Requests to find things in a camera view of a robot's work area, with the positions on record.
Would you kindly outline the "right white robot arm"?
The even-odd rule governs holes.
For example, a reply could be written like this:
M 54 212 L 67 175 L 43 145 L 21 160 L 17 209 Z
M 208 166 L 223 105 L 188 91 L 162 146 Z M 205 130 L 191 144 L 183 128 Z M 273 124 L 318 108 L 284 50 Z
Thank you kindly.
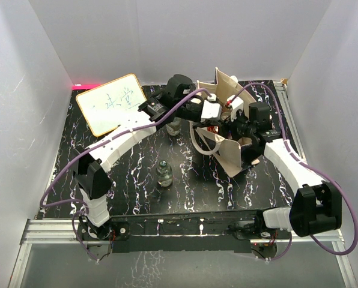
M 306 167 L 283 133 L 274 129 L 270 108 L 262 102 L 249 104 L 249 114 L 243 112 L 243 102 L 230 98 L 226 102 L 230 116 L 223 128 L 233 140 L 250 139 L 240 153 L 241 162 L 252 164 L 260 156 L 271 161 L 294 193 L 290 207 L 268 208 L 259 212 L 255 233 L 268 238 L 276 229 L 294 231 L 298 236 L 310 236 L 340 228 L 342 197 L 339 190 Z

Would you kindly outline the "beige canvas tote bag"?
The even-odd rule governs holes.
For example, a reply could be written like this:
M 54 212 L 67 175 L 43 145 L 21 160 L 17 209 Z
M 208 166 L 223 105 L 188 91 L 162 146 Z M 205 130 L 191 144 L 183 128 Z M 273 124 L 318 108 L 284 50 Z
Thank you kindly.
M 244 101 L 244 116 L 249 115 L 249 105 L 256 102 L 250 93 L 241 91 L 242 86 L 235 76 L 229 76 L 218 68 L 215 68 L 214 83 L 197 81 L 196 87 L 205 88 L 209 93 L 216 94 L 221 106 L 224 106 L 230 96 L 239 96 Z M 221 118 L 227 119 L 229 116 L 230 110 L 223 107 Z M 189 127 L 190 138 L 195 149 L 202 155 L 214 156 L 229 177 L 234 177 L 260 163 L 258 156 L 252 160 L 244 159 L 248 153 L 247 148 L 252 144 L 250 138 L 242 137 L 235 141 L 229 134 L 223 136 L 220 128 L 218 134 L 214 134 L 209 132 L 207 127 L 196 128 L 194 122 L 189 122 Z

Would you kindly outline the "clear glass bottle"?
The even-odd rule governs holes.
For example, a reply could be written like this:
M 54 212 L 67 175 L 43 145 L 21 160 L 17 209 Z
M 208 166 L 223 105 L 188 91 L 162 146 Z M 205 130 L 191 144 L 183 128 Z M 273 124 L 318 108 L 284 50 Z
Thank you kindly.
M 175 117 L 174 120 L 166 124 L 166 130 L 170 136 L 177 136 L 181 131 L 181 119 Z
M 172 184 L 172 167 L 167 161 L 159 162 L 156 173 L 157 182 L 161 187 L 169 187 Z

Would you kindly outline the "red cola can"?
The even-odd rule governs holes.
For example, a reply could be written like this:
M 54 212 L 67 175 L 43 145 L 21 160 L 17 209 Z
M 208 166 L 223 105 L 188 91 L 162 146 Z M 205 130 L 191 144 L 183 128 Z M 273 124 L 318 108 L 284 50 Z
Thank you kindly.
M 207 130 L 208 130 L 209 132 L 214 133 L 214 134 L 218 134 L 218 132 L 219 132 L 219 127 L 218 127 L 218 126 L 209 126 L 209 127 L 207 127 Z

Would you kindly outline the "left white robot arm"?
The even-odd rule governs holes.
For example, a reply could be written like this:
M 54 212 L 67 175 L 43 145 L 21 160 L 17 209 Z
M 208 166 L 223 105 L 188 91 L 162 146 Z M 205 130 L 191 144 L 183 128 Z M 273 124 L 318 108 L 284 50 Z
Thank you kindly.
M 154 134 L 175 116 L 199 121 L 203 103 L 194 103 L 196 92 L 193 81 L 182 74 L 173 75 L 166 86 L 120 113 L 118 127 L 102 140 L 79 150 L 73 165 L 73 177 L 83 196 L 85 219 L 83 229 L 95 239 L 111 235 L 111 221 L 106 195 L 112 187 L 108 171 L 114 164 L 144 138 Z

